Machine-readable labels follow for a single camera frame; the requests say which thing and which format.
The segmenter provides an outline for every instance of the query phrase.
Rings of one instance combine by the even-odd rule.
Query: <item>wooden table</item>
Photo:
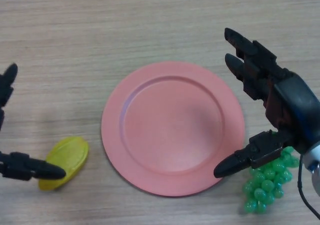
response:
[[[1,71],[19,66],[5,108],[1,151],[36,158],[60,139],[78,135],[90,144],[84,169],[57,192],[37,181],[1,179],[4,225],[248,225],[318,223],[304,206],[294,179],[264,215],[239,212],[248,171],[201,194],[162,198],[123,181],[106,159],[101,115],[115,86],[141,66],[188,61],[218,74],[237,95],[246,139],[271,128],[259,101],[251,100],[227,69],[234,49],[224,28],[257,39],[278,63],[304,78],[320,96],[320,0],[0,0]],[[310,174],[306,197],[320,211]]]

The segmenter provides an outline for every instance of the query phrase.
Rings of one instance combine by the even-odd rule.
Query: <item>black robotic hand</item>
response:
[[[229,28],[224,37],[241,59],[226,54],[226,65],[253,100],[263,101],[265,116],[277,132],[264,131],[251,137],[244,149],[218,164],[214,176],[222,178],[248,167],[258,168],[278,158],[287,146],[305,155],[304,165],[313,172],[320,161],[319,100],[300,76],[278,66],[277,57],[259,42],[251,42]]]
[[[0,130],[5,118],[4,107],[14,89],[12,84],[16,79],[18,66],[12,64],[0,74]],[[66,172],[44,160],[30,158],[28,154],[11,152],[4,154],[0,152],[0,173],[4,178],[29,181],[32,177],[36,179],[57,180],[66,176]]]

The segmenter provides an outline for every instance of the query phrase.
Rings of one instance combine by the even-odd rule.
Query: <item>pink plate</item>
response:
[[[237,98],[219,77],[166,61],[138,69],[116,87],[101,134],[110,162],[128,182],[178,197],[220,180],[214,168],[243,148],[245,123]]]

